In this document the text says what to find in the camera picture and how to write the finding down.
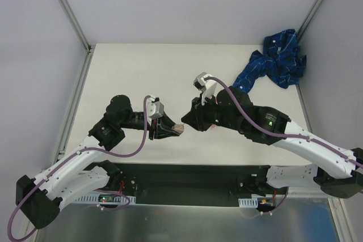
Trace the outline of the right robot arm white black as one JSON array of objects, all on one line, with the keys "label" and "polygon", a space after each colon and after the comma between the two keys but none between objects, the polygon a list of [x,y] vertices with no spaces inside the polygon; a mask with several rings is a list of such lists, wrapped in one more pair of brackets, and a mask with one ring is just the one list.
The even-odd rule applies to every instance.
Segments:
[{"label": "right robot arm white black", "polygon": [[202,101],[192,100],[191,110],[181,121],[197,131],[206,131],[212,125],[235,130],[247,139],[268,146],[288,150],[310,163],[308,165],[282,167],[264,166],[263,175],[253,179],[257,194],[285,187],[315,187],[337,198],[350,198],[362,192],[362,174],[357,163],[362,163],[362,150],[345,150],[336,147],[344,156],[332,152],[332,146],[292,121],[286,114],[271,108],[253,105],[249,95],[230,87],[244,112],[263,129],[287,138],[273,137],[253,127],[235,106],[226,90]]}]

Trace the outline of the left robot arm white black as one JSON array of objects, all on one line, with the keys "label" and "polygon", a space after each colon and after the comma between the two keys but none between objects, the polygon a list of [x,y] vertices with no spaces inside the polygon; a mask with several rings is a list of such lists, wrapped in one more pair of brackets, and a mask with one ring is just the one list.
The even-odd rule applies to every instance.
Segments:
[{"label": "left robot arm white black", "polygon": [[119,186],[120,170],[108,160],[85,175],[81,172],[103,154],[117,156],[112,149],[125,138],[124,129],[141,130],[143,136],[136,151],[120,154],[120,158],[138,154],[147,139],[178,137],[184,126],[168,117],[157,97],[147,95],[141,112],[132,109],[127,96],[113,97],[103,117],[72,152],[35,177],[24,175],[16,182],[15,203],[37,230],[52,223],[62,209],[82,195]]}]

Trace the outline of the clear nail polish bottle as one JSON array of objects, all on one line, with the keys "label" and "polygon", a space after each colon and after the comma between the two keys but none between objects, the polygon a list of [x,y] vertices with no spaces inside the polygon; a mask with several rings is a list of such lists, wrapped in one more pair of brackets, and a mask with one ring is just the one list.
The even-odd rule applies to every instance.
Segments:
[{"label": "clear nail polish bottle", "polygon": [[173,131],[178,134],[181,135],[184,132],[184,125],[183,124],[175,124],[172,127]]}]

